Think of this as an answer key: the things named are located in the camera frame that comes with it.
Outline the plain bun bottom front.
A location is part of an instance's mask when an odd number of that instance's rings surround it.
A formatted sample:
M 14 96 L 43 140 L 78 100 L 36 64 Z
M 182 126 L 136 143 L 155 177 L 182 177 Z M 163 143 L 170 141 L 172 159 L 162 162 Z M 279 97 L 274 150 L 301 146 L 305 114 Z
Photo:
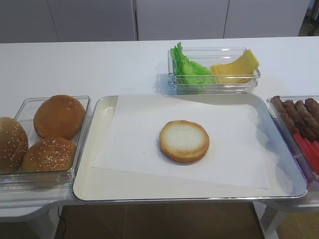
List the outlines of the plain bun bottom front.
M 177 163 L 193 163 L 207 153 L 210 139 L 199 124 L 187 120 L 168 122 L 159 134 L 160 149 Z

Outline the plain bun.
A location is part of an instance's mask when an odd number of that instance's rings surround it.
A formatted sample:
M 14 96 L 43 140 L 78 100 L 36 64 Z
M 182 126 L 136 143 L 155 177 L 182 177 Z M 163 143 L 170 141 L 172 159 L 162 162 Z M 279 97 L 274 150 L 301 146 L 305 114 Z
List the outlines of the plain bun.
M 193 163 L 207 153 L 210 139 L 199 124 L 187 120 L 168 122 L 159 134 L 160 149 L 177 163 Z
M 59 137 L 71 140 L 80 131 L 85 109 L 74 97 L 52 96 L 38 108 L 33 125 L 43 138 Z

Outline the green lettuce leaves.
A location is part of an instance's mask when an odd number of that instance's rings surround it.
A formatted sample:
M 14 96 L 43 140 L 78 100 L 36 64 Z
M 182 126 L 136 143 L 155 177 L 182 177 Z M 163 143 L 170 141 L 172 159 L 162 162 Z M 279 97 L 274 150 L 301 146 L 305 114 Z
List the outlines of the green lettuce leaves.
M 191 61 L 183 54 L 182 49 L 181 42 L 171 49 L 175 74 L 178 76 L 177 82 L 179 84 L 214 84 L 212 72 L 207 67 Z

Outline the clear lettuce cheese container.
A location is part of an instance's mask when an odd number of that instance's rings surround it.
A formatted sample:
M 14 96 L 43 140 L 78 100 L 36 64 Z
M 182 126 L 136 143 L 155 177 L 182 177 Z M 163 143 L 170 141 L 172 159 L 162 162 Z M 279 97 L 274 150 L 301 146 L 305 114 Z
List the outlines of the clear lettuce cheese container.
M 237 60 L 246 48 L 183 48 L 182 52 L 191 61 L 207 67 L 211 72 L 211 66 L 216 64 L 228 64 Z M 212 73 L 214 84 L 179 84 L 175 74 L 174 60 L 171 49 L 168 56 L 168 87 L 175 95 L 183 94 L 214 94 L 214 93 L 251 93 L 258 86 L 260 71 L 257 68 L 253 76 L 245 76 L 251 80 L 241 84 L 219 84 L 217 77 Z

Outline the silver metal tray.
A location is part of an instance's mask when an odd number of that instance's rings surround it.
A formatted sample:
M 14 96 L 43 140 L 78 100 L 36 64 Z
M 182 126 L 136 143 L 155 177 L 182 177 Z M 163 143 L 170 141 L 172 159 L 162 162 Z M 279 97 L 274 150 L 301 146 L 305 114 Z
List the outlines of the silver metal tray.
M 173 98 L 210 105 L 252 106 L 258 114 L 256 138 L 265 150 L 266 189 L 94 167 L 106 141 L 119 96 L 100 99 L 83 147 L 73 194 L 79 200 L 158 201 L 299 198 L 307 183 L 264 101 L 253 94 L 181 95 Z

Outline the white paper sheet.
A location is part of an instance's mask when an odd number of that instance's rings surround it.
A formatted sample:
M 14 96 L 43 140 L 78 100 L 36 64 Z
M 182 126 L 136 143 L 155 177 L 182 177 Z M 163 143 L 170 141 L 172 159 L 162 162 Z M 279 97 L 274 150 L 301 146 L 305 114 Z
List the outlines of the white paper sheet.
M 167 122 L 201 125 L 210 138 L 206 155 L 178 164 L 160 151 Z M 119 96 L 94 167 L 266 189 L 265 150 L 256 138 L 258 114 L 250 105 L 210 105 L 165 96 Z

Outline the yellow cheese slices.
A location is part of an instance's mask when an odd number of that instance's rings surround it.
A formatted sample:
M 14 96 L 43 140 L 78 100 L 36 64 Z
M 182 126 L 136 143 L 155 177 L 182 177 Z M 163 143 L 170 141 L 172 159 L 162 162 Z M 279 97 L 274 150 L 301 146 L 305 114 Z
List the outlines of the yellow cheese slices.
M 253 76 L 259 67 L 259 61 L 254 53 L 248 49 L 235 61 L 228 64 L 211 66 L 212 73 L 217 77 L 219 84 L 241 84 L 250 81 L 245 76 Z

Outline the plain bun bottom back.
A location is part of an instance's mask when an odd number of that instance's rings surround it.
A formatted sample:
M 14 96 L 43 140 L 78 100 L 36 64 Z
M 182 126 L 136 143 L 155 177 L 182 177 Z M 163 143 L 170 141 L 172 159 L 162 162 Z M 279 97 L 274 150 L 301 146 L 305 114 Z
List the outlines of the plain bun bottom back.
M 85 109 L 74 97 L 52 96 L 38 108 L 33 125 L 43 138 L 59 137 L 71 140 L 80 131 Z

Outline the sesame bun top right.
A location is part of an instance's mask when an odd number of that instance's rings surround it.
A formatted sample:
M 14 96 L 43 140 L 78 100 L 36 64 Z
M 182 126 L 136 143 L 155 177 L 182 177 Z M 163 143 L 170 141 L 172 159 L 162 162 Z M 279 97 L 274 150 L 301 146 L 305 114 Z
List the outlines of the sesame bun top right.
M 71 168 L 76 145 L 63 138 L 45 138 L 34 144 L 24 155 L 22 172 L 64 171 Z

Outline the brown patty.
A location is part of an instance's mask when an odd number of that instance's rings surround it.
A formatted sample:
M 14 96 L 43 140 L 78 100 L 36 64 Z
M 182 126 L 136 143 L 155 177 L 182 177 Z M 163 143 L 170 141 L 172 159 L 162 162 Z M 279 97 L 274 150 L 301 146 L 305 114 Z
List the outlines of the brown patty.
M 287 113 L 294 121 L 295 126 L 297 127 L 298 131 L 300 132 L 303 138 L 309 139 L 311 134 L 309 132 L 308 127 L 304 123 L 303 119 L 299 115 L 298 111 L 295 108 L 295 105 L 292 100 L 287 100 L 283 102 L 283 106 L 286 109 Z
M 280 100 L 279 96 L 274 96 L 271 98 L 271 103 L 275 107 L 276 111 L 281 116 L 283 122 L 285 123 L 289 132 L 294 135 L 295 133 L 299 133 L 299 130 L 295 126 L 294 121 L 291 119 L 286 109 L 283 107 L 283 102 Z
M 307 110 L 311 113 L 311 115 L 315 118 L 317 122 L 319 122 L 319 104 L 313 98 L 307 98 L 305 100 L 305 105 Z
M 315 120 L 315 118 L 311 115 L 311 113 L 307 110 L 303 101 L 299 100 L 295 103 L 295 107 L 298 113 L 301 115 L 303 121 L 307 125 L 307 127 L 312 131 L 315 135 L 314 139 L 311 141 L 319 140 L 319 123 Z

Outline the clear bun container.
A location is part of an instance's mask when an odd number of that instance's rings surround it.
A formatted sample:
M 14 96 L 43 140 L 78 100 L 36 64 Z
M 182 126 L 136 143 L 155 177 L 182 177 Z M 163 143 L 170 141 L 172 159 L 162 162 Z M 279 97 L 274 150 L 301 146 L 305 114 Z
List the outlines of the clear bun container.
M 64 171 L 48 171 L 48 172 L 30 172 L 23 173 L 19 168 L 12 174 L 0 174 L 0 192 L 9 191 L 28 191 L 41 188 L 52 187 L 69 187 L 73 184 L 79 158 L 82 153 L 83 143 L 87 135 L 90 121 L 92 119 L 92 111 L 90 109 L 91 99 L 89 96 L 75 96 L 85 109 L 84 122 L 81 130 L 72 138 L 72 142 L 76 145 L 74 160 L 70 169 Z M 28 98 L 25 99 L 16 113 L 14 119 L 17 120 L 26 131 L 29 146 L 41 141 L 41 137 L 36 133 L 33 126 L 33 119 L 37 109 L 42 103 L 49 98 Z

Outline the clear patty tomato container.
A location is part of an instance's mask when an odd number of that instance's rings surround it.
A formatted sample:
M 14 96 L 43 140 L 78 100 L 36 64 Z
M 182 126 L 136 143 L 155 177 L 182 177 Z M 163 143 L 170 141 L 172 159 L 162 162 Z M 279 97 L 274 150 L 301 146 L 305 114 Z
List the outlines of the clear patty tomato container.
M 318 96 L 279 96 L 280 100 L 282 102 L 287 101 L 287 100 L 292 100 L 293 103 L 295 104 L 297 101 L 301 100 L 303 101 L 305 105 L 305 100 L 307 98 L 313 98 L 319 103 L 319 97 Z M 294 139 L 294 135 L 292 135 L 289 130 L 287 129 L 285 123 L 283 122 L 281 116 L 279 113 L 276 111 L 275 107 L 271 103 L 271 98 L 267 99 L 267 103 L 269 105 L 269 111 L 271 113 L 271 116 L 279 129 L 281 135 L 284 138 L 284 141 L 286 142 L 286 145 L 290 149 L 296 163 L 302 170 L 304 176 L 306 177 L 307 180 L 307 185 L 310 190 L 317 191 L 319 189 L 319 175 L 314 173 L 313 169 L 309 165 L 305 155 L 301 151 L 299 145 Z M 311 139 L 314 139 L 315 135 L 312 133 L 312 131 L 309 129 L 309 132 L 311 134 L 310 138 L 308 139 L 310 142 Z

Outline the sesame bun top left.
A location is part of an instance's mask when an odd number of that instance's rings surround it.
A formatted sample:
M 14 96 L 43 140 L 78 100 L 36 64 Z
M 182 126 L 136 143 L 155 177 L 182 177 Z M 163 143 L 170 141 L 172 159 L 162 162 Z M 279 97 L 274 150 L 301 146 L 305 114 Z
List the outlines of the sesame bun top left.
M 0 118 L 0 173 L 14 173 L 28 150 L 28 137 L 15 119 Z

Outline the red tomato slice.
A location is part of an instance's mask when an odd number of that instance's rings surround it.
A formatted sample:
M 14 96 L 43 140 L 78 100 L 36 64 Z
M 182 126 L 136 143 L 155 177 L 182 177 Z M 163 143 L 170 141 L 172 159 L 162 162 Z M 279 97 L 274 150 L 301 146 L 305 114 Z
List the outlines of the red tomato slice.
M 310 142 L 305 139 L 302 138 L 302 145 L 303 145 L 303 151 L 305 153 L 305 155 L 307 156 L 307 159 L 313 164 L 313 165 L 318 165 L 319 164 L 319 155 L 317 155 L 311 145 Z
M 318 142 L 318 141 L 313 141 L 313 142 L 310 143 L 310 145 L 311 145 L 313 151 L 314 151 L 317 155 L 319 155 L 319 142 Z
M 310 142 L 308 139 L 303 138 L 299 133 L 294 134 L 294 139 L 305 155 L 314 173 L 319 174 L 319 143 L 317 141 Z

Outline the white table leg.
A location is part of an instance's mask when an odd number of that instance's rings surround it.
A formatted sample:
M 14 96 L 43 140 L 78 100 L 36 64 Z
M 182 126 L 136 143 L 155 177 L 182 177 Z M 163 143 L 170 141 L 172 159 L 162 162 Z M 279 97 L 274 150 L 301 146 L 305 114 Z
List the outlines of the white table leg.
M 277 228 L 284 221 L 287 213 L 273 209 L 261 202 L 253 202 L 257 218 L 265 239 L 279 239 Z

